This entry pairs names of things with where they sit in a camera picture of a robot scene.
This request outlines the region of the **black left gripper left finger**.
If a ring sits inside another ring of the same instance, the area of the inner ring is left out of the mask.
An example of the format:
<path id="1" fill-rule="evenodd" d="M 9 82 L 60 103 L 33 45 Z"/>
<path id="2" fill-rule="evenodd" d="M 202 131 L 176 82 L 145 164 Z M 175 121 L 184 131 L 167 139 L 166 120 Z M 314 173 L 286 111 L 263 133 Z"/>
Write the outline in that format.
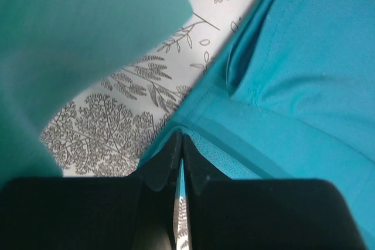
<path id="1" fill-rule="evenodd" d="M 2 249 L 175 249 L 182 134 L 126 177 L 21 177 L 1 190 Z"/>

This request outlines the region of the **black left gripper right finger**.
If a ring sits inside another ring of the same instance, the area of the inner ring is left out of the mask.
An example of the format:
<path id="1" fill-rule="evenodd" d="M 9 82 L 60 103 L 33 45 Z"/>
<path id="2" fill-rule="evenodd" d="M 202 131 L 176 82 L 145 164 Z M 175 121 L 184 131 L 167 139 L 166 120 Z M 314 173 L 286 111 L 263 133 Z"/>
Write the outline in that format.
<path id="1" fill-rule="evenodd" d="M 234 180 L 182 141 L 192 249 L 365 249 L 343 196 L 319 179 Z"/>

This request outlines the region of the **teal blue t shirt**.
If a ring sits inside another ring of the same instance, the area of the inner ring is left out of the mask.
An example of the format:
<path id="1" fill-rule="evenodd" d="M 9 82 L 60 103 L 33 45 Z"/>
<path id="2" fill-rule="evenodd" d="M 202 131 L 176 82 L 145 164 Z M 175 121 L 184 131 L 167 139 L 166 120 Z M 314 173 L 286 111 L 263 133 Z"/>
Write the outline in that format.
<path id="1" fill-rule="evenodd" d="M 237 177 L 333 182 L 374 204 L 374 0 L 259 0 L 180 107 L 155 119 L 73 97 L 191 17 L 189 0 L 1 0 L 1 182 L 122 176 L 170 131 Z"/>

